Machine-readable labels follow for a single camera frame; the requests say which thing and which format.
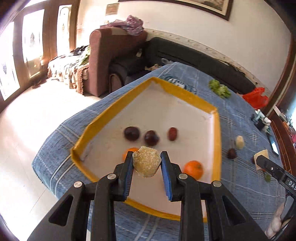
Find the sofa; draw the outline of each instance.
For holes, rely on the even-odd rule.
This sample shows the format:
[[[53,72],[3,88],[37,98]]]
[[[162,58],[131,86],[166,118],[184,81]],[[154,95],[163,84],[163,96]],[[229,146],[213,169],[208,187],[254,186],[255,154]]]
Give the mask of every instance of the sofa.
[[[100,96],[109,90],[108,67],[116,57],[134,53],[145,43],[147,32],[131,36],[121,28],[94,30],[89,37],[91,54],[89,57],[88,79],[83,80],[83,91]]]
[[[109,66],[110,82],[115,86],[112,91],[147,74],[149,71],[145,67],[164,65],[162,59],[195,67],[239,94],[247,94],[255,88],[255,84],[236,67],[192,48],[154,37],[144,44],[140,57],[129,53],[112,61]]]

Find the wall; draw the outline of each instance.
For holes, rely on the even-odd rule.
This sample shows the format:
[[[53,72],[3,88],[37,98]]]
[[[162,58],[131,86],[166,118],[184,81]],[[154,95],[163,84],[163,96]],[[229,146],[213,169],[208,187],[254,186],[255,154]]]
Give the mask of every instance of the wall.
[[[177,34],[226,55],[255,75],[270,91],[280,79],[291,34],[264,0],[234,0],[229,21],[195,8],[154,1],[123,2],[118,14],[105,17],[106,5],[116,0],[81,0],[77,46],[106,19],[125,20],[131,14],[145,28]]]

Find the brown armchair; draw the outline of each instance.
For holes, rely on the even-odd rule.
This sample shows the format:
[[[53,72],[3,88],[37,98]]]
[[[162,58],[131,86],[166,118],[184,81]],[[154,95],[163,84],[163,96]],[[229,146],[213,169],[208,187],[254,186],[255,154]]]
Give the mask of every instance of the brown armchair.
[[[83,81],[84,91],[100,96],[109,89],[108,66],[116,57],[135,51],[146,41],[147,32],[131,36],[121,28],[94,30],[89,37],[89,77]]]

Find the black sofa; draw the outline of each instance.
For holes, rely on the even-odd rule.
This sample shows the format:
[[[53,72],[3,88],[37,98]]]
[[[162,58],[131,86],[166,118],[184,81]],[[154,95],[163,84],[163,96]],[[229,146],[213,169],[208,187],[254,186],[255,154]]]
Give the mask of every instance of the black sofa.
[[[109,65],[110,92],[149,73],[144,70],[145,66],[164,65],[162,58],[195,67],[239,94],[247,94],[255,88],[236,67],[192,48],[154,37],[143,46],[141,57],[131,53],[113,60]]]

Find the picture frame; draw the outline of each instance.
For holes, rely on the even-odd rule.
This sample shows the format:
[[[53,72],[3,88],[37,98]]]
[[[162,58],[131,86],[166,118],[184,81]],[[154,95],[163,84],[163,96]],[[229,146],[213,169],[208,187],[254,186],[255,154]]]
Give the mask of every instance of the picture frame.
[[[233,0],[118,0],[118,2],[127,1],[160,1],[181,4],[209,12],[227,21],[233,4]]]

